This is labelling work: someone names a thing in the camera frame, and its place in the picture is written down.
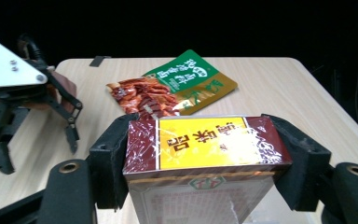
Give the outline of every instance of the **table surface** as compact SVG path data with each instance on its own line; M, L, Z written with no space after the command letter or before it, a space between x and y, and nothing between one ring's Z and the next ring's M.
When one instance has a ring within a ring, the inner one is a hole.
M44 189L49 170L61 161L85 159L89 148L123 111L105 84L142 74L173 58L105 59L91 67L92 59L69 59L56 71L77 85L83 103L76 127L78 151L72 154L66 122L50 110L31 110L9 143L16 168L0 173L0 208ZM318 83L301 62L291 58L204 58L238 82L238 88L194 115L270 114L286 119L332 151L331 164L358 163L358 125ZM273 187L245 222L321 223L323 205L316 213L293 212ZM130 195L121 210L98 210L99 223L139 223Z

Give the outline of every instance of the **red and gold box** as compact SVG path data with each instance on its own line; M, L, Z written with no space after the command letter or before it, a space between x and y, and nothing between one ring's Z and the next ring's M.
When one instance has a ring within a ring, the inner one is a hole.
M268 117L175 117L130 122L123 174L140 223L242 223L291 163Z

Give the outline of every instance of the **food package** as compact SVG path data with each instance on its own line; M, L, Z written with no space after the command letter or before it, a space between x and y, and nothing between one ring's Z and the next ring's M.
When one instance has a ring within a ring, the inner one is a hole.
M140 119L191 115L237 86L192 49L141 77L106 84L125 113Z
M123 168L143 224L242 223L291 165L269 117L133 120Z

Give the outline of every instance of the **yellow label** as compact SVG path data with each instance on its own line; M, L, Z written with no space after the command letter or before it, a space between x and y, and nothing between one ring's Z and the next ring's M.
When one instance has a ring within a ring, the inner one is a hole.
M160 119L161 170L259 163L244 118Z

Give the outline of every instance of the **green snack package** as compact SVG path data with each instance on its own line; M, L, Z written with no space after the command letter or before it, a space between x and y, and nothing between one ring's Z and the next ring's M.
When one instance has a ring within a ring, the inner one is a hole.
M140 119L191 115L238 87L194 50L140 78L106 85L126 113L140 113Z

